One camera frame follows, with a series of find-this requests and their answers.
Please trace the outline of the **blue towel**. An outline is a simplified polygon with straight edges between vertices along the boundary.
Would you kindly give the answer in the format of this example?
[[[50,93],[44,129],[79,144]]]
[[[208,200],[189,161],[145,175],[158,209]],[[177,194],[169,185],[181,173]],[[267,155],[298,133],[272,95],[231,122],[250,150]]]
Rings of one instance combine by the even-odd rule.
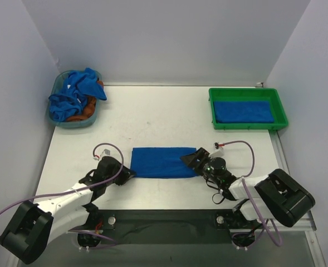
[[[274,123],[267,101],[214,101],[214,115],[219,123]]]
[[[150,179],[181,179],[196,173],[180,159],[196,152],[195,147],[135,147],[131,152],[130,169],[136,177]]]

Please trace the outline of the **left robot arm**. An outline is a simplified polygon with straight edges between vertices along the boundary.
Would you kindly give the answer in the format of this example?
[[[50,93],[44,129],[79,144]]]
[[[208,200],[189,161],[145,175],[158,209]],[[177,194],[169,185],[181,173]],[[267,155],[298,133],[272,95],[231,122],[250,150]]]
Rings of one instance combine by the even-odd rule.
[[[104,156],[69,190],[38,203],[23,201],[0,236],[0,245],[25,264],[37,260],[55,238],[71,230],[94,233],[103,220],[94,200],[111,184],[121,186],[136,175],[117,159]]]

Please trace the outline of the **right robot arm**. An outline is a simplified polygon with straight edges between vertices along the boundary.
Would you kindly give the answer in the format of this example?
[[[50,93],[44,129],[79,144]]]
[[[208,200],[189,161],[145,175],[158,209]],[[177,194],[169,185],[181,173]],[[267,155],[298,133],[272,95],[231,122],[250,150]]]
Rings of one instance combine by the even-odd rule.
[[[180,159],[197,175],[214,183],[225,200],[247,200],[239,211],[248,221],[273,219],[291,228],[316,204],[311,193],[282,169],[259,177],[234,176],[227,169],[222,149],[210,153],[201,147]]]

